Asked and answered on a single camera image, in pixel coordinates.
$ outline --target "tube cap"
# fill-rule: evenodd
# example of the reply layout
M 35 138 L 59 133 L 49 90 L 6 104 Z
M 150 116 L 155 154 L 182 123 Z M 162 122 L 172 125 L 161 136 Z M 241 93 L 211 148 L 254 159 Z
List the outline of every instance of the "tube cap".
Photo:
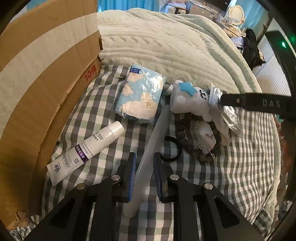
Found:
M 119 121 L 115 121 L 114 123 L 108 125 L 108 127 L 112 131 L 116 139 L 122 136 L 125 132 L 122 124 Z

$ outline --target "metal pin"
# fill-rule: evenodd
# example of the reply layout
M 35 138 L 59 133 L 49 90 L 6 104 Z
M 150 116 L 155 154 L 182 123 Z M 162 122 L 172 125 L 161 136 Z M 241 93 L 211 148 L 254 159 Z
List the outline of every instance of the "metal pin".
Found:
M 86 187 L 86 186 L 85 186 L 84 183 L 79 183 L 79 184 L 77 184 L 77 186 L 76 186 L 76 188 L 77 188 L 78 190 L 83 190 L 85 187 Z
M 205 186 L 206 189 L 209 189 L 209 190 L 213 189 L 212 183 L 205 183 L 204 186 Z
M 176 180 L 179 179 L 179 176 L 178 176 L 177 174 L 172 174 L 172 175 L 170 176 L 170 179 L 176 181 Z
M 117 175 L 117 174 L 115 174 L 115 175 L 112 175 L 112 176 L 111 176 L 111 179 L 112 179 L 113 181 L 118 181 L 118 180 L 120 179 L 120 176 Z

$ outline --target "bed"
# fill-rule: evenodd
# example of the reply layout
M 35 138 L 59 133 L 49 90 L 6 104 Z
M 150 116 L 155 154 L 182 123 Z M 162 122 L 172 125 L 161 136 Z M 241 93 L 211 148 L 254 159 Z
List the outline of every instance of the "bed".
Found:
M 229 37 L 214 22 L 198 15 L 170 15 L 144 9 L 109 10 L 97 14 L 104 50 L 99 76 L 89 85 L 69 117 L 57 142 L 52 160 L 64 151 L 113 121 L 126 129 L 99 155 L 75 170 L 57 186 L 47 174 L 42 198 L 42 215 L 38 223 L 78 183 L 92 185 L 114 174 L 120 160 L 130 152 L 137 154 L 139 164 L 153 125 L 124 119 L 112 111 L 131 64 L 138 64 L 166 76 L 160 103 L 168 101 L 171 83 L 180 79 L 209 89 L 211 82 L 231 93 L 261 92 L 246 61 Z M 218 157 L 206 164 L 195 161 L 183 151 L 172 162 L 173 170 L 195 184 L 213 183 L 246 219 L 266 237 L 271 231 L 280 175 L 279 138 L 272 115 L 247 112 L 237 108 L 243 138 L 230 131 L 231 143 L 221 147 Z M 176 136 L 175 124 L 184 115 L 172 114 L 167 135 Z M 185 130 L 197 145 L 194 129 Z M 175 155 L 176 147 L 165 143 L 162 152 Z M 34 225 L 11 233 L 25 236 Z M 172 204 L 161 204 L 157 198 L 154 177 L 146 197 L 134 218 L 123 215 L 117 205 L 115 240 L 173 240 Z

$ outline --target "television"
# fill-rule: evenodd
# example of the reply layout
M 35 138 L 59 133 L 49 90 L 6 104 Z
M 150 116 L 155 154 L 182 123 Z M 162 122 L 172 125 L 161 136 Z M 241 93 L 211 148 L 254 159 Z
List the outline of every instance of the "television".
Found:
M 206 0 L 208 3 L 220 8 L 222 11 L 226 12 L 230 0 Z

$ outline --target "plaid fabric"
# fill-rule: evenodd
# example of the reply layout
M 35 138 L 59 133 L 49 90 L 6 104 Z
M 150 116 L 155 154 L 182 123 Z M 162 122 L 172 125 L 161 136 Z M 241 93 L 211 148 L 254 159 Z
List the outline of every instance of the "plaid fabric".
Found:
M 140 163 L 153 126 L 124 119 L 111 111 L 124 84 L 124 78 L 119 77 L 125 77 L 128 70 L 128 67 L 123 66 L 102 66 L 99 76 L 89 85 L 70 115 L 52 160 L 92 135 L 94 130 L 100 130 L 114 121 L 122 123 L 126 130 L 125 136 L 118 138 L 54 187 L 47 174 L 42 217 L 78 183 L 92 185 L 115 174 L 120 160 L 127 160 L 130 152 L 137 154 L 137 164 Z M 172 86 L 166 84 L 163 94 L 170 93 L 171 89 Z M 163 104 L 165 101 L 169 101 L 169 96 L 162 96 L 160 102 Z M 161 105 L 158 107 L 156 119 L 160 110 Z M 214 184 L 265 236 L 269 233 L 272 223 L 264 205 L 274 186 L 273 134 L 270 128 L 273 118 L 270 114 L 248 112 L 240 108 L 237 108 L 236 112 L 242 123 L 242 139 L 230 131 L 230 145 L 221 146 L 218 157 L 210 163 L 195 161 L 183 151 L 181 157 L 170 165 L 176 174 L 189 182 L 200 185 L 205 182 Z M 183 117 L 184 114 L 171 114 L 167 135 L 176 136 L 175 126 Z M 197 147 L 193 126 L 192 121 L 190 129 L 185 129 L 185 133 L 189 144 Z M 162 152 L 175 156 L 177 149 L 175 144 L 165 142 Z M 151 177 L 146 198 L 135 217 L 126 218 L 123 215 L 123 205 L 117 204 L 115 240 L 173 240 L 173 204 L 159 202 L 154 176 Z

